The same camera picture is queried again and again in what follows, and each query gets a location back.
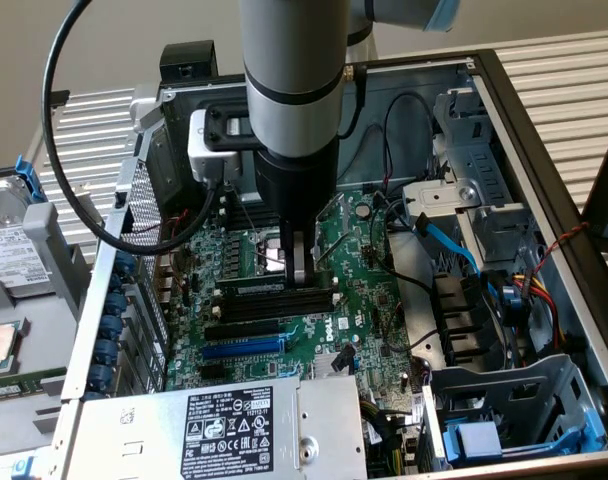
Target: black robot arm segment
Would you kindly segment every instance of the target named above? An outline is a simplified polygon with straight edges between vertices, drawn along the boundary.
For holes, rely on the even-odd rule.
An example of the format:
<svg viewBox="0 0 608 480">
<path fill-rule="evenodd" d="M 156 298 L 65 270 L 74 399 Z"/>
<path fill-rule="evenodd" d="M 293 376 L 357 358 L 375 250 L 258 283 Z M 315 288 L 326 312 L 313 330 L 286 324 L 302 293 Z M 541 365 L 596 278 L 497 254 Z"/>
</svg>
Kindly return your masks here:
<svg viewBox="0 0 608 480">
<path fill-rule="evenodd" d="M 459 5 L 460 0 L 351 0 L 351 16 L 400 27 L 445 32 L 453 25 Z"/>
<path fill-rule="evenodd" d="M 257 190 L 280 215 L 290 283 L 313 274 L 315 217 L 335 192 L 350 0 L 240 0 Z"/>
</svg>

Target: blue pcie slot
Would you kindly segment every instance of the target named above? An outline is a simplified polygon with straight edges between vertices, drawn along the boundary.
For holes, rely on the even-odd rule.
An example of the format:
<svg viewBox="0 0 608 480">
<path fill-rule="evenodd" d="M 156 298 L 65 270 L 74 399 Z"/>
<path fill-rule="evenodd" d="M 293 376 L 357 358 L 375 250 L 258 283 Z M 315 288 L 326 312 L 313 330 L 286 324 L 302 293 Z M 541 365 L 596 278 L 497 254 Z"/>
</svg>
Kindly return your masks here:
<svg viewBox="0 0 608 480">
<path fill-rule="evenodd" d="M 284 338 L 275 336 L 252 338 L 221 345 L 207 345 L 202 348 L 202 357 L 204 360 L 212 360 L 215 358 L 241 357 L 263 353 L 284 353 L 284 340 Z"/>
</svg>

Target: barcode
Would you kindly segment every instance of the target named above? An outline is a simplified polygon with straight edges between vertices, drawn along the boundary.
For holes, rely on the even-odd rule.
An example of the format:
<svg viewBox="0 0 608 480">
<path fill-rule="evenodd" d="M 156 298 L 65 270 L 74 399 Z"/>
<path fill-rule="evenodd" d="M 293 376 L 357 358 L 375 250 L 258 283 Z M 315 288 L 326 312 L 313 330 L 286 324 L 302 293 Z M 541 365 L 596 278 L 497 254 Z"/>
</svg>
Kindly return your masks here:
<svg viewBox="0 0 608 480">
<path fill-rule="evenodd" d="M 43 281 L 43 280 L 48 280 L 48 278 L 45 275 L 36 275 L 33 277 L 26 277 L 27 282 L 37 282 L 37 281 Z"/>
</svg>

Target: open computer chassis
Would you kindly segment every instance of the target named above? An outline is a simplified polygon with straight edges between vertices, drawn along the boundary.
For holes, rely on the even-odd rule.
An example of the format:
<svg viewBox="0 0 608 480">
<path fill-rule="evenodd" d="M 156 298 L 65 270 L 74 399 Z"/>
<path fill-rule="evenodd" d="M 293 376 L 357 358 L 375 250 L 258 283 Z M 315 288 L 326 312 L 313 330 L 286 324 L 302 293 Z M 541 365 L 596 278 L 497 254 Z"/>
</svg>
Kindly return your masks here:
<svg viewBox="0 0 608 480">
<path fill-rule="evenodd" d="M 318 217 L 314 287 L 285 285 L 277 219 L 255 191 L 249 153 L 244 176 L 183 248 L 134 259 L 100 245 L 54 476 L 608 473 L 608 269 L 587 231 L 535 277 L 559 325 L 519 291 L 515 316 L 510 301 L 485 304 L 493 289 L 508 298 L 514 275 L 528 276 L 545 246 L 580 224 L 499 60 L 474 51 L 367 66 L 337 196 Z M 391 106 L 386 157 L 373 125 L 409 90 L 430 106 L 430 128 L 415 100 Z M 345 95 L 343 125 L 350 86 Z M 186 154 L 190 115 L 244 98 L 243 76 L 167 82 L 143 96 L 138 148 L 106 228 L 145 242 L 181 228 L 201 198 Z M 426 178 L 433 155 L 439 168 Z M 470 257 L 404 228 L 420 218 Z M 121 301 L 135 272 L 157 293 L 152 315 Z M 137 345 L 120 341 L 127 330 Z"/>
</svg>

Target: power supply label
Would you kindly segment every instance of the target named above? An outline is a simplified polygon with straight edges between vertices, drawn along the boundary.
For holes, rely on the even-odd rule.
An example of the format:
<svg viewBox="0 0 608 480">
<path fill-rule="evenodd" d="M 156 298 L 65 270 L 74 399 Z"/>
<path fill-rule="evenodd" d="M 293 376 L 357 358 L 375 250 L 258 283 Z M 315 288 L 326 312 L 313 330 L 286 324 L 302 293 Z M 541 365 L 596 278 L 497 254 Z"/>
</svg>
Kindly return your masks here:
<svg viewBox="0 0 608 480">
<path fill-rule="evenodd" d="M 33 242 L 21 226 L 0 229 L 0 282 L 21 287 L 48 281 Z"/>
<path fill-rule="evenodd" d="M 273 387 L 188 397 L 182 477 L 273 471 Z"/>
</svg>

